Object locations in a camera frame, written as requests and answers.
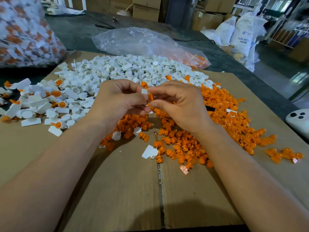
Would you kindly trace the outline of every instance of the pile of white plastic parts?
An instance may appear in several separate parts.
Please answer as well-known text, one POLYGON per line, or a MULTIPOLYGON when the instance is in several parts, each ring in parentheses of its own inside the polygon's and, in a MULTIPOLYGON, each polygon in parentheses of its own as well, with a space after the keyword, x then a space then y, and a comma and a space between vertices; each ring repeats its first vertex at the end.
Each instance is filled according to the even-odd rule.
MULTIPOLYGON (((42 80, 31 85, 27 78, 10 87, 0 87, 0 94, 11 95, 14 89, 21 91, 17 103, 13 103, 7 111, 0 108, 0 115, 22 118, 21 125, 24 127, 41 124, 42 119, 36 115, 45 114, 47 119, 44 124, 57 124, 51 125, 48 131, 60 136, 63 129, 70 128, 88 113, 102 82, 106 80, 128 79, 138 84, 145 81, 148 87, 152 87, 167 82, 166 76, 171 75, 173 80, 195 86, 203 83, 212 88, 213 85, 204 73, 192 71, 189 66, 160 56, 97 56, 90 61, 74 61, 72 70, 69 70, 65 62, 58 68, 61 71, 55 72, 59 75, 59 79, 55 81, 42 80)), ((0 98, 0 105, 5 103, 0 98)))

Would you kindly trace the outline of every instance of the right hand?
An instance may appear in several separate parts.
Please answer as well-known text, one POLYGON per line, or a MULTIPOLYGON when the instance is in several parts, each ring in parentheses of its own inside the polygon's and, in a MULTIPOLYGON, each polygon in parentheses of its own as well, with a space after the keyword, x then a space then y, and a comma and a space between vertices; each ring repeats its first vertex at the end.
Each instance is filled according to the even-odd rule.
POLYGON ((179 127, 193 136, 205 134, 213 129, 214 123, 208 115, 199 87, 180 81, 169 81, 148 88, 155 95, 151 107, 166 112, 179 127))

